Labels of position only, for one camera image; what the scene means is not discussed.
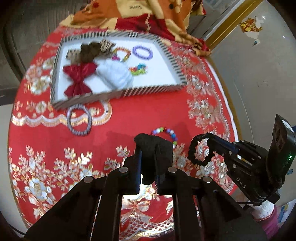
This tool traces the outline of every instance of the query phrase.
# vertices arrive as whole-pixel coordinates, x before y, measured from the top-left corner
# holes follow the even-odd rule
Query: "white label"
[[[281,121],[284,123],[285,127],[287,127],[290,131],[294,132],[292,127],[289,125],[289,123],[285,122],[284,120],[281,120]]]

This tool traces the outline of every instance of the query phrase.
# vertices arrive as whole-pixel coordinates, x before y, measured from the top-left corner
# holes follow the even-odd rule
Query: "table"
[[[61,38],[86,31],[58,27],[50,34],[32,60],[15,99],[8,158],[15,200],[26,226],[34,224],[85,176],[102,177],[122,166],[134,152],[133,137],[161,126],[173,129],[178,137],[173,152],[176,167],[194,177],[209,175],[228,193],[233,191],[236,186],[226,175],[222,157],[214,156],[206,167],[194,166],[186,158],[197,134],[211,132],[231,142],[238,136],[216,73],[205,58],[195,56],[185,45],[163,39],[188,80],[183,90],[87,104],[93,116],[90,134],[71,134],[66,111],[56,111],[50,105],[50,75]],[[82,130],[87,116],[76,111],[71,121]],[[202,141],[199,158],[204,159],[207,152]],[[172,228],[172,198],[158,196],[154,184],[142,185],[137,196],[124,196],[121,240],[145,240]]]

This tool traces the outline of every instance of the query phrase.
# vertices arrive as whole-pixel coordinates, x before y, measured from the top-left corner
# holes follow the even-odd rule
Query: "purple bracelet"
[[[146,57],[146,56],[141,56],[141,55],[139,55],[139,54],[136,52],[137,49],[143,49],[143,50],[146,50],[146,51],[149,53],[149,56]],[[133,47],[133,54],[134,54],[135,56],[137,56],[138,58],[142,58],[142,59],[146,59],[146,60],[152,59],[152,57],[153,57],[153,53],[152,53],[151,49],[146,48],[146,47],[143,47],[143,46],[140,46],[140,45]]]

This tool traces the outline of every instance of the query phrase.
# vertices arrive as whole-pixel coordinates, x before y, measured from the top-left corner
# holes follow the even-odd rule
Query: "tray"
[[[125,47],[130,50],[136,45],[143,45],[150,48],[153,51],[152,59],[143,60],[132,53],[125,62],[129,67],[135,67],[140,63],[146,64],[148,68],[147,74],[135,76],[131,87],[116,91],[106,86],[98,75],[92,74],[84,80],[84,83],[93,93],[68,98],[64,94],[64,91],[73,82],[62,70],[63,66],[70,65],[70,61],[66,59],[68,50],[80,49],[81,44],[100,42],[102,39],[108,39],[116,43],[115,47]],[[124,55],[125,53],[118,52],[119,57],[122,58]],[[100,61],[100,57],[94,59],[95,63],[97,61]],[[88,32],[82,35],[68,36],[61,40],[54,61],[50,102],[56,110],[59,110],[68,108],[74,104],[105,101],[112,98],[133,95],[176,91],[182,89],[186,84],[186,78],[175,61],[175,58],[157,35],[130,31]]]

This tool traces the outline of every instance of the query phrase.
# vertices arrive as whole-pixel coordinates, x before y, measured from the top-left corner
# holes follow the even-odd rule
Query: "black fabric object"
[[[142,151],[142,183],[150,185],[155,180],[155,147],[158,145],[161,155],[173,165],[173,144],[158,136],[139,134],[134,138]]]

